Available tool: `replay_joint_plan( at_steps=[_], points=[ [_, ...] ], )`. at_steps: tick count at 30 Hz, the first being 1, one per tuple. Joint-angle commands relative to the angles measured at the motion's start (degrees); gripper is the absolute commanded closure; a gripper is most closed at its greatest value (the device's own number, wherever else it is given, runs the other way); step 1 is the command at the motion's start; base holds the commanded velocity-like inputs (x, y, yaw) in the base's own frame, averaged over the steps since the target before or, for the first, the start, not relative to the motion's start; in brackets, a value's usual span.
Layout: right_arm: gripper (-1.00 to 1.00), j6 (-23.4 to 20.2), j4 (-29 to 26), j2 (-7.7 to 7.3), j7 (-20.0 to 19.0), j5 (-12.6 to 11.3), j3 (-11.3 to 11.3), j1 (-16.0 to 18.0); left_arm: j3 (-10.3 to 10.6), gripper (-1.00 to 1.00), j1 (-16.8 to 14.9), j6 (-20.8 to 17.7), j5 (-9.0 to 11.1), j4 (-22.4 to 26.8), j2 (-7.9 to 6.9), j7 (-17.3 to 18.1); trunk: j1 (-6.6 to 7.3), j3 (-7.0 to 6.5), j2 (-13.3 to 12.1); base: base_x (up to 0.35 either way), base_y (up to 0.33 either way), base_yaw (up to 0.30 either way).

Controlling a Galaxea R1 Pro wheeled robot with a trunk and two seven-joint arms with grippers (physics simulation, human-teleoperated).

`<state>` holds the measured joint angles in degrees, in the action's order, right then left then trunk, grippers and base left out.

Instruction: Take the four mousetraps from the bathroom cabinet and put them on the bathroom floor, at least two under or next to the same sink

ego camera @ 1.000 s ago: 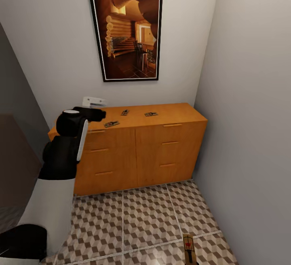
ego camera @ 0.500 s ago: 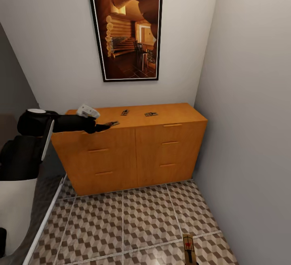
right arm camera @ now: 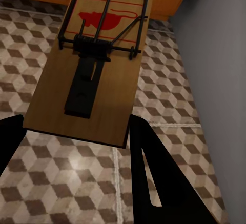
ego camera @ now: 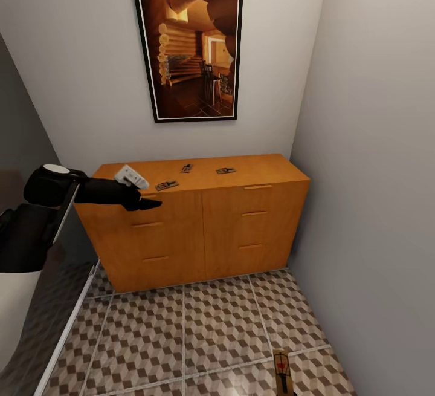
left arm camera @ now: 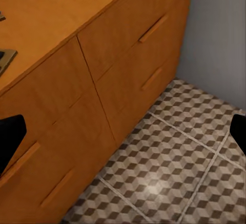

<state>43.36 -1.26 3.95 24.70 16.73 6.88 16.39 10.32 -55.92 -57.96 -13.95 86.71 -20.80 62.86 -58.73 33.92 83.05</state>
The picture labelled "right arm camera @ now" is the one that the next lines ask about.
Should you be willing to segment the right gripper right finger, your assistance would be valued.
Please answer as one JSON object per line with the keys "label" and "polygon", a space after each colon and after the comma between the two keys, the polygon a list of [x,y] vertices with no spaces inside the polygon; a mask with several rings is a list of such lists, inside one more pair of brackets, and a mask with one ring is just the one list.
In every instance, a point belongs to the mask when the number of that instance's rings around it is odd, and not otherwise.
{"label": "right gripper right finger", "polygon": [[[150,124],[130,115],[134,224],[218,224]],[[145,153],[162,207],[151,204]]]}

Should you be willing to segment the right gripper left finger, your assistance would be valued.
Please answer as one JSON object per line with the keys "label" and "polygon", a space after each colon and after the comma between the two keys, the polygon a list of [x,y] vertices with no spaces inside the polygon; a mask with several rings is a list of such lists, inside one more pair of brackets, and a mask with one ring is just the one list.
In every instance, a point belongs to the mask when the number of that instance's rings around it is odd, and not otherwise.
{"label": "right gripper left finger", "polygon": [[23,121],[22,114],[0,120],[0,176],[27,134]]}

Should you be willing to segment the mousetrap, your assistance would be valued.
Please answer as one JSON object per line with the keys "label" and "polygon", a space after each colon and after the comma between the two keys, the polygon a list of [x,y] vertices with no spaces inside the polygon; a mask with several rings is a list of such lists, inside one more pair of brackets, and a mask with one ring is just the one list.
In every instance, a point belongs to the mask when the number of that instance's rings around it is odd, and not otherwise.
{"label": "mousetrap", "polygon": [[29,131],[126,149],[153,0],[70,0]]}

